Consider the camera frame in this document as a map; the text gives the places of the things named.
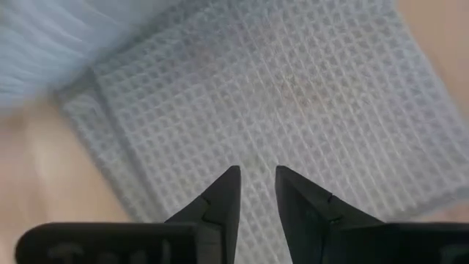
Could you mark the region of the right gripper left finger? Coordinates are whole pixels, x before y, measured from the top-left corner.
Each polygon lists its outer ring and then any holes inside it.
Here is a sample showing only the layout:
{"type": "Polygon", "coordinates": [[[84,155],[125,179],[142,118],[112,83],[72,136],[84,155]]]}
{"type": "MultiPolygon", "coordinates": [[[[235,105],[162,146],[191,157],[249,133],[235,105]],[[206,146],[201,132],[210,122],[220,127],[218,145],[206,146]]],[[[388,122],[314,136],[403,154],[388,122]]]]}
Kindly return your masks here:
{"type": "Polygon", "coordinates": [[[241,172],[229,167],[167,224],[194,224],[196,264],[234,264],[240,221],[241,172]]]}

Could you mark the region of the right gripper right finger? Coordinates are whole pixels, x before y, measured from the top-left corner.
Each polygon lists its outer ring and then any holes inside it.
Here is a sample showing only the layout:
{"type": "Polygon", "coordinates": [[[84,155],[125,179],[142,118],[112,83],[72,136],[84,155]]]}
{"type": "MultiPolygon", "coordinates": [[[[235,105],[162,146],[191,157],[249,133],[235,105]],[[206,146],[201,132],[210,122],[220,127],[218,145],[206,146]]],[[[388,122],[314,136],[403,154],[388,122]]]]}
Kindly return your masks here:
{"type": "Polygon", "coordinates": [[[326,264],[333,231],[382,223],[287,166],[276,167],[275,190],[293,264],[326,264]]]}

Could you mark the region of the grey waffle microfiber towel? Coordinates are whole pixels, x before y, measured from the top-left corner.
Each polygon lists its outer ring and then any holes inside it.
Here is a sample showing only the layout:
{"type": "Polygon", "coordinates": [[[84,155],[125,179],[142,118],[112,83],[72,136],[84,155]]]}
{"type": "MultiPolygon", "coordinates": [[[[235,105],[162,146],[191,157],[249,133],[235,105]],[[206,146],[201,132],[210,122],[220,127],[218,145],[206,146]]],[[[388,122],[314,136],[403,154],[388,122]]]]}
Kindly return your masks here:
{"type": "Polygon", "coordinates": [[[333,231],[326,264],[469,264],[469,224],[417,222],[469,202],[469,123],[394,0],[0,0],[0,113],[41,98],[127,218],[85,216],[77,169],[21,262],[195,262],[195,225],[165,220],[239,166],[234,264],[293,264],[287,166],[382,222],[333,231]]]}

